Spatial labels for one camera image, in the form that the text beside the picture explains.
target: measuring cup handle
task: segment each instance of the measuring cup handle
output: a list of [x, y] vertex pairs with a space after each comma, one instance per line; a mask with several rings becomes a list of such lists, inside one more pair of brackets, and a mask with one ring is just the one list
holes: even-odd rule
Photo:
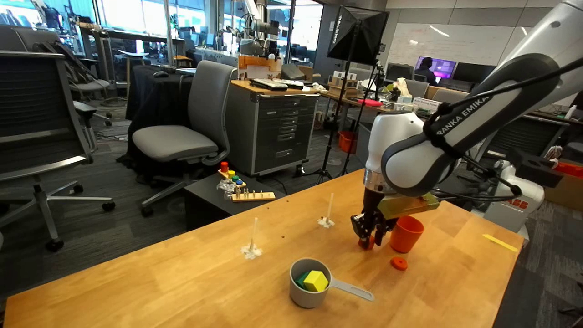
[[336, 288], [341, 289], [345, 292], [349, 292], [353, 295], [362, 297], [368, 301], [374, 301], [373, 293], [371, 293], [369, 291], [365, 291], [364, 289], [358, 288], [354, 285], [347, 284], [344, 281], [334, 279], [330, 285], [331, 285], [330, 287], [336, 287]]

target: softbox light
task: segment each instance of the softbox light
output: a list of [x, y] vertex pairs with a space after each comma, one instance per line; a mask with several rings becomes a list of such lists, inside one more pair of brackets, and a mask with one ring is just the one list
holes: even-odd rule
[[[349, 60], [350, 47], [354, 42], [354, 53], [350, 61], [375, 65], [388, 17], [388, 12], [340, 6], [328, 47], [328, 57]], [[360, 28], [354, 37], [359, 21]]]

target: yellow sticky note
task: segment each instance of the yellow sticky note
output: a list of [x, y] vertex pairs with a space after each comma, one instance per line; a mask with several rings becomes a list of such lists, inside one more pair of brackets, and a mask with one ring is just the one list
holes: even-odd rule
[[493, 242], [497, 243], [500, 246], [506, 247], [507, 249], [510, 249], [513, 252], [518, 252], [518, 249], [512, 245], [506, 244], [505, 242], [503, 242], [502, 240], [499, 240], [498, 238], [494, 238], [490, 235], [482, 235], [490, 240], [492, 240]]
[[322, 271], [312, 270], [304, 279], [304, 286], [311, 292], [321, 292], [328, 286], [328, 279]]

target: person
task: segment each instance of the person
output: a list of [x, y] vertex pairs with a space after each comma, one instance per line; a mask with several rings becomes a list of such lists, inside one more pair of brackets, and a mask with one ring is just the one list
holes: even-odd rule
[[415, 74], [424, 75], [427, 77], [426, 82], [429, 83], [430, 86], [437, 86], [436, 75], [429, 70], [432, 65], [433, 59], [431, 57], [425, 57], [421, 60], [419, 68], [415, 70]]

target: franka emika robot arm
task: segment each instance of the franka emika robot arm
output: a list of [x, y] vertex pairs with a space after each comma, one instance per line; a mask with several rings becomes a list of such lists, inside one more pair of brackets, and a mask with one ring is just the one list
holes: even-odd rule
[[[564, 0], [464, 100], [442, 104], [425, 123], [414, 113], [377, 116], [368, 145], [364, 209], [351, 218], [360, 246], [380, 245], [395, 225], [395, 217], [385, 219], [379, 210], [381, 200], [426, 195], [488, 135], [530, 110], [581, 91], [581, 31], [583, 0]], [[511, 190], [514, 195], [506, 200], [520, 194], [519, 187]]]

